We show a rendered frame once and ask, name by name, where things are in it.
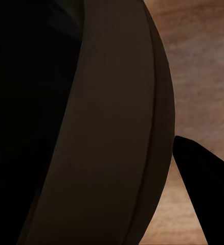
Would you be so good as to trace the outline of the cauldron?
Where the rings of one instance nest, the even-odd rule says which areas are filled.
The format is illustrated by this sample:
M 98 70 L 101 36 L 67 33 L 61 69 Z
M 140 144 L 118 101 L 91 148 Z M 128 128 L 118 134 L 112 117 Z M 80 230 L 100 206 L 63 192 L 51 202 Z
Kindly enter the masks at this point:
M 41 137 L 51 147 L 16 245 L 138 245 L 174 133 L 143 0 L 0 0 L 0 161 Z

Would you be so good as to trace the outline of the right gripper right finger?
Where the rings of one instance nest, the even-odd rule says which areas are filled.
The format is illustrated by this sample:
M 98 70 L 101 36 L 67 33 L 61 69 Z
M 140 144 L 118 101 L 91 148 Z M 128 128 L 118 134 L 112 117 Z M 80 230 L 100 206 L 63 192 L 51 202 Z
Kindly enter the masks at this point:
M 224 245 L 224 161 L 180 136 L 174 138 L 172 155 L 208 245 Z

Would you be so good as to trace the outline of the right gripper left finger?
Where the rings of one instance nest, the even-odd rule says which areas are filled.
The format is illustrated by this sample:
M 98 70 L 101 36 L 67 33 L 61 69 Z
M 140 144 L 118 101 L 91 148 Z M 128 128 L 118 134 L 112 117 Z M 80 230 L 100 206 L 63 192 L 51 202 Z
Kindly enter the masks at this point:
M 48 136 L 0 161 L 0 245 L 16 245 L 51 155 Z

